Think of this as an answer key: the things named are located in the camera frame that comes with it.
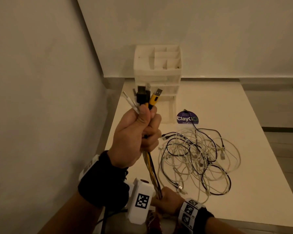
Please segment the plastic drawer organizer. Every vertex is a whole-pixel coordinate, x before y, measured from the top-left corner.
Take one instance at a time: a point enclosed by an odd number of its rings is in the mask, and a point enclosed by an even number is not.
[[[163,90],[157,108],[163,123],[176,122],[176,96],[178,94],[182,58],[178,45],[137,45],[133,63],[136,88],[151,85],[151,93]]]

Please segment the wrist strap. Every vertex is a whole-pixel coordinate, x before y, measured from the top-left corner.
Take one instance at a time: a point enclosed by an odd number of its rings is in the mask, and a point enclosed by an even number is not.
[[[208,212],[203,204],[187,198],[180,209],[178,219],[193,234],[205,233],[205,225],[210,217],[214,215]]]
[[[127,174],[127,168],[114,167],[104,151],[100,156],[94,156],[79,175],[78,192],[97,207],[121,210],[129,199],[129,185],[124,183]]]

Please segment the tabletop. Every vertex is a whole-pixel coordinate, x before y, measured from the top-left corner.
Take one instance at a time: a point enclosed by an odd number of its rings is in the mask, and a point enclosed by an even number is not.
[[[133,97],[134,80],[126,79],[123,90]],[[105,149],[112,145],[114,130],[123,114],[131,107],[120,97]],[[232,187],[222,196],[212,195],[205,203],[215,217],[293,227],[293,193],[256,118],[239,81],[182,80],[176,98],[176,112],[184,109],[199,118],[199,127],[218,130],[240,151],[241,165],[230,173]],[[158,113],[165,117],[167,110]],[[162,133],[180,129],[180,124],[161,124]],[[151,152],[158,171],[159,149]],[[128,169],[127,179],[150,180],[143,158]],[[158,176],[165,186],[173,186],[161,171]],[[198,189],[189,180],[185,183],[186,197],[196,198]]]

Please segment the hand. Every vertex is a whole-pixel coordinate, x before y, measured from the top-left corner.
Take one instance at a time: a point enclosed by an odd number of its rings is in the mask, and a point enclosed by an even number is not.
[[[162,195],[161,200],[153,197],[151,205],[159,209],[160,212],[178,215],[185,199],[168,187],[163,187]]]
[[[158,146],[161,116],[156,112],[155,106],[149,110],[147,106],[141,105],[139,115],[133,109],[123,115],[115,129],[113,144],[107,152],[113,166],[130,167],[140,158],[142,151],[151,152]]]

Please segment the claygo logo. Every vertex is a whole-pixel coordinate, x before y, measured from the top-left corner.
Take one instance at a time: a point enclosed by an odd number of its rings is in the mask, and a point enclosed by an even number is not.
[[[193,112],[182,111],[177,115],[177,122],[179,124],[199,124],[199,118]]]

